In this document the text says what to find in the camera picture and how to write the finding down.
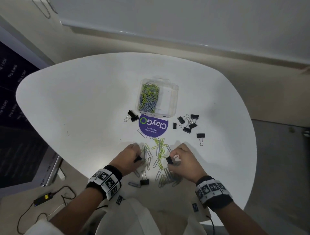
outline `hand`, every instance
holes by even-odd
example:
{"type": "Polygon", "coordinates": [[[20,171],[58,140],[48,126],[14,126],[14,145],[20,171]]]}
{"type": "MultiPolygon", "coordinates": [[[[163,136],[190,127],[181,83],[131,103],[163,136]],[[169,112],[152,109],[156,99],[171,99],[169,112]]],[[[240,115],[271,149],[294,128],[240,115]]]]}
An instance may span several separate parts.
{"type": "Polygon", "coordinates": [[[141,150],[139,145],[137,143],[130,144],[124,148],[109,165],[116,167],[124,177],[134,172],[142,164],[141,160],[134,163],[134,160],[140,154],[141,150]]]}
{"type": "Polygon", "coordinates": [[[187,180],[196,183],[201,177],[207,175],[205,170],[202,168],[200,163],[197,161],[193,153],[189,150],[186,144],[179,145],[170,153],[170,157],[173,158],[175,155],[179,155],[181,164],[175,165],[175,163],[168,164],[170,171],[183,176],[187,180]]]}

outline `purple sticker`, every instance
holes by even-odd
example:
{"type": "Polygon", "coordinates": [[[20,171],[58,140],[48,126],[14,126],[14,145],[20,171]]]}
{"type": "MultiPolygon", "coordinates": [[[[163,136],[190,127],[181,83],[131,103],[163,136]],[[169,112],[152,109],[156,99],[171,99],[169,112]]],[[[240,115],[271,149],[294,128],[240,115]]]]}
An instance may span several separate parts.
{"type": "Polygon", "coordinates": [[[168,121],[142,114],[139,120],[139,127],[143,134],[150,137],[158,137],[167,130],[168,121]]]}

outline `white shirt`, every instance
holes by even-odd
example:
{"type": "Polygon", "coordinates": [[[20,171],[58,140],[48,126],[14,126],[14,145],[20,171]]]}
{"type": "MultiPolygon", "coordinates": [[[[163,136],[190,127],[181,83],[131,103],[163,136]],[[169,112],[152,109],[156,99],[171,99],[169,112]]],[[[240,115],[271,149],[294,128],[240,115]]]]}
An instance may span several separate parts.
{"type": "MultiPolygon", "coordinates": [[[[25,235],[64,235],[50,222],[40,220],[25,235]]],[[[123,200],[108,211],[99,223],[96,235],[206,235],[195,217],[184,217],[165,211],[152,211],[134,198],[123,200]]]]}

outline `right hand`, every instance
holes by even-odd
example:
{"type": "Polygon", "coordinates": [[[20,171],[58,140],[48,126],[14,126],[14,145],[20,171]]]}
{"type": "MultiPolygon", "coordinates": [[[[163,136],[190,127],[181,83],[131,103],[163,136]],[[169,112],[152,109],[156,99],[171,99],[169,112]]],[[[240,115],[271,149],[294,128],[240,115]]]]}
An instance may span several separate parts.
{"type": "Polygon", "coordinates": [[[180,176],[183,176],[187,180],[196,183],[201,177],[206,176],[207,173],[197,161],[193,153],[189,150],[186,144],[179,145],[170,153],[170,157],[179,155],[181,164],[172,165],[168,164],[168,169],[180,176]]]}

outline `left hand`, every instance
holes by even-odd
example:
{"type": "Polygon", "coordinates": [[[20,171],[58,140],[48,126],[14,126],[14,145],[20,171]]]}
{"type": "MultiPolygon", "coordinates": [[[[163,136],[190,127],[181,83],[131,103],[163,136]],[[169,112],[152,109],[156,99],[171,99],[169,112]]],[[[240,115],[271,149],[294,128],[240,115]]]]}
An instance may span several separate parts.
{"type": "Polygon", "coordinates": [[[134,172],[142,164],[141,160],[134,163],[134,160],[140,154],[141,150],[139,145],[137,143],[130,144],[124,148],[109,165],[116,167],[124,177],[134,172]]]}

